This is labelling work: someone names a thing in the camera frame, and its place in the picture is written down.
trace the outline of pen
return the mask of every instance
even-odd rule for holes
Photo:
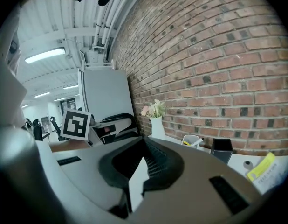
[[[191,146],[195,146],[195,145],[198,146],[203,140],[204,140],[204,138],[201,138],[201,139],[197,140],[196,142],[192,143]]]

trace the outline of ceiling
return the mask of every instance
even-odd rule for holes
[[[111,31],[111,37],[116,36],[119,24],[122,24],[136,1],[127,0]],[[23,104],[32,103],[36,100],[34,96],[45,92],[51,94],[37,98],[38,101],[70,98],[78,94],[78,88],[63,88],[78,84],[77,68],[82,66],[80,50],[86,51],[92,47],[98,11],[97,0],[30,0],[22,7],[18,28],[21,50],[18,80],[27,89]],[[107,19],[108,9],[106,11],[103,23]],[[102,36],[103,29],[100,30],[99,38]],[[25,62],[27,57],[59,47],[65,48],[65,55],[31,64]],[[99,49],[91,62],[102,61],[103,49]]]

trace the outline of brick wall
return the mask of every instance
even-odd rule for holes
[[[265,0],[139,0],[112,50],[135,114],[165,101],[166,134],[230,138],[236,153],[288,154],[288,36]]]

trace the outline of black slot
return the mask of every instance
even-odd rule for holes
[[[76,157],[71,157],[71,158],[67,158],[67,159],[61,159],[61,160],[58,160],[58,164],[60,166],[62,165],[66,165],[66,164],[69,164],[69,163],[72,163],[72,162],[77,162],[77,161],[80,161],[81,159],[76,156]]]
[[[248,207],[248,203],[220,176],[209,179],[229,210],[235,215]]]

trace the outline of white table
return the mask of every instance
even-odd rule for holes
[[[166,136],[166,140],[181,145],[181,141],[178,139]],[[199,147],[199,150],[210,153],[210,149],[208,148]],[[256,167],[263,159],[264,156],[232,154],[228,162],[228,166],[234,169],[242,176],[246,177],[246,174],[249,172],[249,170],[243,166],[244,162],[250,161],[253,164],[253,167]],[[283,167],[283,170],[285,172],[288,172],[288,156],[277,156],[276,159]],[[136,169],[134,175],[132,176],[129,182],[130,199],[133,211],[138,207],[138,205],[141,203],[143,199],[141,195],[143,192],[143,183],[149,179],[147,172],[148,172],[147,164],[144,158],[142,158],[138,168]]]

